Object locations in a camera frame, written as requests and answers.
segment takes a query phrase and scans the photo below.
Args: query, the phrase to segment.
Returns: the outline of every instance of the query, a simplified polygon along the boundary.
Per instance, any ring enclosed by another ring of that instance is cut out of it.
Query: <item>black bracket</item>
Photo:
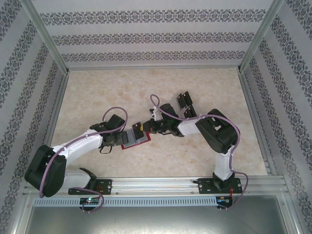
[[[93,190],[101,193],[102,195],[110,195],[112,191],[112,180],[111,179],[97,179]],[[68,194],[69,195],[95,195],[94,193],[77,190],[77,189],[69,189]]]
[[[243,192],[239,178],[233,178],[232,182],[222,191],[215,187],[214,181],[213,178],[199,178],[194,180],[193,183],[198,184],[199,194],[230,194],[231,189],[233,194],[241,194]]]

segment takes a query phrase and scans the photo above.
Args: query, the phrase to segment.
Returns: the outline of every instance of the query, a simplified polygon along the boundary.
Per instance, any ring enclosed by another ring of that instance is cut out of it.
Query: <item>beige tiled floor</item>
[[[241,131],[241,143],[234,154],[234,169],[249,175],[266,175],[247,105],[233,69],[107,70],[71,72],[53,145],[65,143],[91,125],[101,122],[113,106],[129,114],[127,128],[149,120],[150,94],[161,103],[174,103],[188,90],[200,114],[219,109]],[[111,112],[123,117],[122,111]],[[93,150],[71,168],[85,167],[99,177],[211,176],[215,154],[200,135],[174,137],[151,135],[150,142],[122,150],[114,147],[102,155]]]

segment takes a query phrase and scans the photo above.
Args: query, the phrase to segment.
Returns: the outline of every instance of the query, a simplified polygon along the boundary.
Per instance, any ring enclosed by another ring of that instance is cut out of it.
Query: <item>patterned wallpaper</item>
[[[69,68],[239,65],[272,0],[33,1]]]
[[[62,73],[18,0],[0,1],[0,234],[12,224],[24,173],[43,144]]]
[[[262,130],[285,175],[304,233],[312,233],[312,6],[287,0],[245,71]]]

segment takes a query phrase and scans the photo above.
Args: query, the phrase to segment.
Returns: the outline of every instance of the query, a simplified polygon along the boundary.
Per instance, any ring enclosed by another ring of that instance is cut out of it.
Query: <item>purple cable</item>
[[[84,210],[84,206],[85,206],[87,203],[83,203],[82,208],[81,208],[83,213],[84,213],[84,212],[92,213],[92,212],[94,212],[94,211],[97,211],[99,208],[101,208],[101,207],[103,206],[103,204],[104,204],[104,196],[103,196],[101,193],[99,193],[99,192],[97,192],[97,191],[90,190],[90,189],[79,188],[79,187],[74,187],[73,189],[77,189],[77,190],[82,190],[82,191],[94,193],[94,194],[99,195],[99,196],[102,198],[101,204],[100,204],[99,206],[95,207],[95,208],[94,208],[93,210],[91,210],[91,211],[86,211],[86,210]]]
[[[156,98],[157,98],[158,104],[156,104],[156,103],[154,102],[153,97],[156,97]],[[239,144],[239,142],[240,142],[240,133],[239,133],[239,129],[237,128],[237,126],[236,126],[232,121],[230,121],[229,119],[224,118],[224,117],[222,117],[222,116],[217,116],[217,115],[200,115],[200,116],[198,116],[198,117],[192,117],[192,118],[179,118],[179,117],[175,117],[175,116],[173,116],[173,115],[171,115],[171,114],[169,114],[169,113],[167,113],[167,112],[161,110],[161,108],[160,108],[160,106],[159,106],[159,104],[160,104],[160,99],[159,99],[159,97],[158,97],[157,95],[152,94],[152,95],[150,96],[150,99],[151,99],[151,101],[152,101],[152,104],[153,104],[160,112],[164,113],[164,114],[167,115],[167,116],[170,116],[171,118],[175,118],[175,119],[181,120],[181,121],[185,121],[185,120],[188,121],[188,120],[199,119],[199,118],[205,118],[205,117],[213,117],[213,118],[218,118],[218,119],[221,119],[221,120],[223,120],[223,121],[226,121],[227,123],[229,123],[229,124],[235,129],[236,134],[237,134],[237,142],[236,142],[235,146],[233,147],[233,149],[232,149],[231,152],[230,152],[229,167],[230,167],[230,170],[231,170],[233,173],[240,174],[240,175],[244,175],[244,176],[246,177],[246,184],[245,184],[245,187],[244,187],[242,193],[240,194],[240,196],[239,196],[238,199],[236,200],[236,202],[235,202],[231,207],[229,207],[228,209],[232,208],[232,207],[242,198],[242,196],[244,195],[244,193],[245,193],[245,191],[246,191],[246,189],[247,189],[247,186],[248,186],[248,181],[249,181],[248,175],[247,175],[246,173],[234,171],[233,168],[232,168],[233,152],[234,152],[234,150],[238,147],[238,144]]]
[[[43,186],[44,186],[44,182],[45,182],[45,179],[46,179],[46,177],[47,177],[47,174],[48,174],[48,172],[49,172],[49,169],[50,169],[50,167],[51,167],[51,165],[52,165],[52,162],[53,162],[53,160],[59,155],[60,152],[62,152],[65,148],[67,148],[68,146],[74,144],[75,142],[77,142],[77,141],[79,141],[79,140],[81,140],[81,139],[84,139],[84,138],[87,138],[87,137],[91,137],[91,136],[94,136],[94,135],[103,134],[103,133],[113,133],[113,132],[119,131],[119,130],[122,129],[124,126],[126,126],[127,121],[128,121],[128,113],[127,113],[126,110],[123,109],[122,107],[116,106],[116,107],[110,108],[108,111],[105,112],[105,114],[104,114],[104,116],[103,116],[103,119],[104,119],[105,115],[106,115],[110,110],[113,110],[113,109],[121,109],[121,110],[124,111],[124,113],[126,114],[126,120],[125,120],[124,124],[122,124],[122,125],[121,125],[120,127],[118,127],[118,128],[112,129],[112,130],[103,131],[103,132],[98,132],[98,133],[91,133],[91,134],[88,134],[88,135],[80,136],[80,137],[78,137],[78,138],[76,138],[76,139],[70,141],[69,143],[67,143],[64,147],[60,148],[60,149],[52,156],[52,158],[50,159],[50,161],[49,161],[47,167],[46,167],[45,170],[44,170],[44,173],[43,173],[43,176],[42,176],[42,180],[41,180],[41,184],[40,184],[40,189],[39,189],[39,197],[40,197],[40,198],[43,198],[43,197],[44,197],[44,196],[43,196],[43,193],[42,193],[42,192],[43,192]]]

